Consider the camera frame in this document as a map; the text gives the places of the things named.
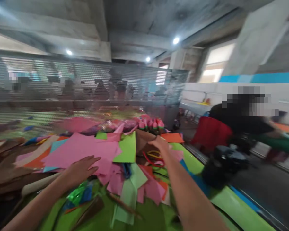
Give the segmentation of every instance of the orange paper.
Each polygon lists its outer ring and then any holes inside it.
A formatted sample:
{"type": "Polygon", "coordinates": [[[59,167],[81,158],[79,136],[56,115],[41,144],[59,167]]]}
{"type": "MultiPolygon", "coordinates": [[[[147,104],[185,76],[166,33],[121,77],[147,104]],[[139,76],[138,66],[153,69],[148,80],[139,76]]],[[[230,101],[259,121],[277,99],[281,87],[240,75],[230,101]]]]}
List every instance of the orange paper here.
{"type": "Polygon", "coordinates": [[[165,133],[162,134],[161,137],[163,137],[168,143],[184,143],[184,140],[179,133],[165,133]]]}
{"type": "Polygon", "coordinates": [[[162,197],[162,200],[164,201],[166,198],[167,190],[168,190],[168,184],[166,182],[163,182],[162,180],[158,180],[158,183],[160,184],[160,186],[162,186],[165,189],[165,193],[162,197]]]}
{"type": "MultiPolygon", "coordinates": [[[[69,137],[67,137],[67,136],[60,136],[57,141],[65,140],[65,139],[68,139],[68,138],[69,137]]],[[[37,157],[33,161],[25,164],[23,167],[27,167],[27,168],[44,168],[45,165],[44,165],[44,162],[42,162],[42,159],[44,159],[45,157],[47,157],[49,155],[50,150],[51,150],[51,146],[49,148],[47,148],[46,151],[42,153],[42,155],[40,155],[39,157],[37,157]]]]}

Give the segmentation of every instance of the green paper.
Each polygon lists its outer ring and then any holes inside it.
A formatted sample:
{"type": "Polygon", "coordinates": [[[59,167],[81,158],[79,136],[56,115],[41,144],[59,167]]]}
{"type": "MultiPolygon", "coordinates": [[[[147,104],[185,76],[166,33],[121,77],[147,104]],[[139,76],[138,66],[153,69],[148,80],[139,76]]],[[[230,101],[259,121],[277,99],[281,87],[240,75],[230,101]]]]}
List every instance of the green paper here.
{"type": "Polygon", "coordinates": [[[103,133],[103,132],[98,132],[96,134],[96,137],[97,139],[99,140],[107,140],[107,134],[106,133],[103,133]]]}
{"type": "Polygon", "coordinates": [[[131,179],[131,182],[132,182],[133,186],[137,190],[144,183],[147,182],[148,178],[145,176],[143,171],[140,169],[140,167],[136,163],[132,163],[131,164],[131,171],[132,171],[132,175],[131,175],[130,179],[131,179]]]}
{"type": "MultiPolygon", "coordinates": [[[[120,200],[127,206],[136,209],[137,190],[134,187],[131,179],[124,181],[120,200]]],[[[122,221],[130,225],[134,224],[134,217],[135,217],[134,214],[127,212],[120,206],[117,206],[115,208],[115,212],[116,212],[115,213],[116,220],[122,221]]]]}
{"type": "Polygon", "coordinates": [[[122,153],[116,156],[112,162],[116,163],[135,163],[136,162],[136,132],[121,136],[119,146],[122,153]]]}

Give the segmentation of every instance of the mesh fence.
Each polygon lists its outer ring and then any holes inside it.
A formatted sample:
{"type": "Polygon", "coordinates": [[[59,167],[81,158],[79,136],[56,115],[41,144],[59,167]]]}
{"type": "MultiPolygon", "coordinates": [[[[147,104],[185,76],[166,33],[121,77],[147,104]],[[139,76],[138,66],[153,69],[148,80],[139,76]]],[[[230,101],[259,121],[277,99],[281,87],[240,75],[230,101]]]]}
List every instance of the mesh fence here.
{"type": "Polygon", "coordinates": [[[0,139],[58,133],[82,116],[115,124],[178,112],[188,71],[0,51],[0,139]]]}

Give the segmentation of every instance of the blue paper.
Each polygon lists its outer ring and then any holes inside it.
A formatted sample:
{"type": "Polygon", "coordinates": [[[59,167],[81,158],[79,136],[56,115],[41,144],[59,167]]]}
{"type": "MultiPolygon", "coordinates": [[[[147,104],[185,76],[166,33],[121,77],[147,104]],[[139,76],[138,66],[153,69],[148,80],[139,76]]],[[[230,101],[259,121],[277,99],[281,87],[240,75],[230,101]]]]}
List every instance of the blue paper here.
{"type": "Polygon", "coordinates": [[[52,171],[52,170],[55,170],[55,169],[58,169],[57,167],[45,167],[44,168],[44,170],[43,170],[43,172],[50,172],[50,171],[52,171]]]}
{"type": "MultiPolygon", "coordinates": [[[[62,144],[64,144],[67,140],[68,139],[53,142],[52,145],[51,145],[51,149],[50,149],[50,153],[49,154],[51,155],[51,153],[54,150],[56,150],[58,147],[60,147],[62,144]]],[[[58,167],[45,166],[43,172],[50,172],[50,171],[55,170],[55,169],[58,169],[58,167]]]]}
{"type": "Polygon", "coordinates": [[[59,147],[60,147],[62,144],[64,144],[67,140],[68,140],[68,139],[53,142],[52,145],[51,145],[50,153],[52,153],[54,150],[56,150],[57,148],[59,148],[59,147]]]}

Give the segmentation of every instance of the paper scrap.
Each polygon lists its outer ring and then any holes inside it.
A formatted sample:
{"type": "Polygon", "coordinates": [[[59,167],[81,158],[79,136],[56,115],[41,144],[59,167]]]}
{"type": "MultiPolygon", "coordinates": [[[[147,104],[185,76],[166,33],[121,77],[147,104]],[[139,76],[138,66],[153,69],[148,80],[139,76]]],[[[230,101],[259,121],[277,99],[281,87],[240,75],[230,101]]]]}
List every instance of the paper scrap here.
{"type": "Polygon", "coordinates": [[[181,150],[170,150],[170,153],[176,158],[176,160],[181,161],[184,158],[184,152],[181,150]]]}
{"type": "Polygon", "coordinates": [[[65,119],[59,122],[58,125],[60,128],[67,130],[69,132],[79,133],[94,127],[96,124],[97,124],[96,122],[93,122],[83,117],[74,117],[71,119],[65,119]]]}
{"type": "Polygon", "coordinates": [[[31,161],[35,160],[37,157],[42,155],[51,145],[53,142],[57,141],[59,136],[53,135],[48,140],[46,140],[42,145],[40,145],[35,151],[33,151],[32,155],[28,156],[27,158],[14,163],[16,166],[24,166],[31,161]]]}
{"type": "Polygon", "coordinates": [[[138,190],[147,182],[148,178],[145,176],[144,172],[136,163],[131,164],[131,172],[131,182],[134,185],[135,189],[138,190]]]}
{"type": "Polygon", "coordinates": [[[45,166],[68,168],[87,156],[101,157],[94,166],[99,169],[96,174],[107,175],[112,165],[112,160],[117,154],[118,142],[106,142],[94,136],[85,136],[74,133],[63,145],[54,150],[51,155],[43,159],[45,166]]]}
{"type": "Polygon", "coordinates": [[[119,142],[121,140],[120,133],[107,133],[107,141],[116,141],[119,142]]]}
{"type": "Polygon", "coordinates": [[[107,190],[113,194],[121,195],[124,183],[124,176],[122,174],[113,174],[110,178],[107,190]]]}
{"type": "Polygon", "coordinates": [[[130,135],[122,135],[123,139],[119,142],[122,153],[117,155],[113,162],[117,163],[134,163],[136,161],[136,132],[130,135]]]}
{"type": "Polygon", "coordinates": [[[53,142],[51,145],[50,152],[53,152],[54,150],[56,150],[58,147],[60,147],[62,144],[64,144],[67,140],[68,139],[53,142]]]}
{"type": "Polygon", "coordinates": [[[184,143],[181,135],[179,133],[164,133],[161,134],[168,143],[184,143]]]}
{"type": "Polygon", "coordinates": [[[103,132],[98,132],[96,134],[96,137],[97,139],[99,140],[107,140],[107,134],[106,133],[103,133],[103,132]]]}
{"type": "Polygon", "coordinates": [[[29,153],[23,154],[23,155],[19,155],[19,156],[16,157],[16,161],[15,162],[21,161],[21,160],[23,160],[23,159],[25,159],[25,158],[27,158],[27,157],[29,157],[31,155],[32,155],[32,152],[29,152],[29,153]]]}
{"type": "Polygon", "coordinates": [[[53,171],[53,170],[56,170],[56,169],[58,169],[58,167],[48,167],[48,166],[46,166],[43,169],[43,172],[50,172],[50,171],[53,171]]]}
{"type": "Polygon", "coordinates": [[[169,191],[170,191],[170,189],[168,187],[165,198],[162,200],[162,203],[165,205],[171,206],[171,204],[170,204],[170,192],[169,191]]]}
{"type": "Polygon", "coordinates": [[[144,194],[145,194],[145,190],[144,190],[145,186],[141,186],[138,191],[137,191],[137,202],[139,203],[144,203],[144,194]]]}
{"type": "Polygon", "coordinates": [[[163,182],[162,180],[159,180],[158,181],[159,185],[163,187],[163,189],[165,189],[165,192],[162,196],[162,200],[165,200],[165,196],[166,196],[166,193],[167,193],[167,189],[168,189],[168,184],[166,182],[163,182]]]}
{"type": "MultiPolygon", "coordinates": [[[[132,209],[136,208],[137,190],[130,179],[124,181],[120,200],[132,209]]],[[[130,225],[134,224],[134,214],[117,205],[115,206],[115,219],[130,225]]]]}

